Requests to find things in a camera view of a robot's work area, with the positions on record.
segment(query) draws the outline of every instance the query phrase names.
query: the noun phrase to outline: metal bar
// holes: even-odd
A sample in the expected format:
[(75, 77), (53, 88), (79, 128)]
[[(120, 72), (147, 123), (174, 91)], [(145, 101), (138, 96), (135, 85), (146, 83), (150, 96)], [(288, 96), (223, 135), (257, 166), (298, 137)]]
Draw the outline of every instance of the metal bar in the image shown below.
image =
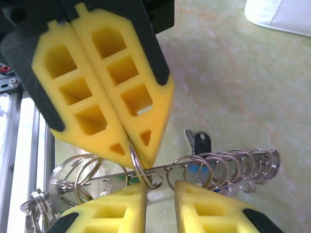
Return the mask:
[(23, 94), (10, 95), (7, 124), (4, 134), (3, 150), (1, 155), (0, 179), (0, 232), (6, 232), (9, 217), (17, 134), (19, 126), (20, 106)]
[(29, 166), (28, 198), (30, 198), (32, 191), (36, 189), (37, 183), (39, 123), (40, 123), (40, 113), (37, 107), (35, 106), (32, 140), (31, 140), (30, 166)]
[(44, 190), (48, 190), (50, 177), (55, 168), (55, 138), (48, 125), (45, 128), (45, 151), (44, 151)]

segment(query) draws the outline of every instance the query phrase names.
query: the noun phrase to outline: triangular cutout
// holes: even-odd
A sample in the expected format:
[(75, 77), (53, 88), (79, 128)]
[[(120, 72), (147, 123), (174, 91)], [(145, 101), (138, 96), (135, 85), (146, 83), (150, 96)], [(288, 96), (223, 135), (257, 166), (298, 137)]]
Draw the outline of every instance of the triangular cutout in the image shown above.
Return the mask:
[(140, 138), (142, 139), (142, 142), (144, 143), (145, 146), (149, 145), (151, 138), (151, 131), (147, 130), (145, 132), (142, 132), (140, 134)]
[(123, 150), (123, 148), (122, 148), (120, 143), (117, 143), (117, 144), (111, 146), (110, 150), (112, 150), (113, 152), (115, 152), (115, 153), (117, 153), (119, 155), (125, 155), (125, 152), (124, 152), (124, 150)]

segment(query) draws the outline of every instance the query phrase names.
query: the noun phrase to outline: rectangular cutout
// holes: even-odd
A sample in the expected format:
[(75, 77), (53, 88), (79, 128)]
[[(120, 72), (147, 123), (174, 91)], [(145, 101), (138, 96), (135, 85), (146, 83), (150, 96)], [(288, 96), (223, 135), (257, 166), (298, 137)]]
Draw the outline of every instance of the rectangular cutout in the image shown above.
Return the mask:
[(78, 68), (67, 47), (64, 45), (48, 50), (44, 64), (53, 79)]
[(101, 59), (126, 48), (121, 33), (110, 27), (102, 27), (92, 33), (92, 41)]
[(102, 205), (98, 207), (93, 218), (123, 218), (127, 206), (120, 203), (114, 203), (112, 205)]
[(194, 208), (198, 216), (224, 216), (223, 209), (212, 202), (197, 202)]
[(118, 225), (103, 224), (86, 226), (82, 233), (118, 233), (118, 231)]
[(121, 96), (127, 110), (134, 117), (139, 115), (141, 110), (146, 108), (150, 109), (152, 106), (152, 99), (145, 84), (138, 85), (123, 93)]
[(59, 89), (68, 105), (75, 104), (92, 96), (84, 78), (74, 80), (61, 86)]
[(138, 75), (137, 68), (131, 56), (126, 56), (107, 66), (107, 70), (115, 85), (119, 85)]
[(203, 226), (206, 233), (239, 233), (237, 223), (226, 221), (222, 224), (206, 224)]
[(107, 128), (108, 124), (98, 105), (87, 108), (75, 115), (82, 131), (94, 135)]

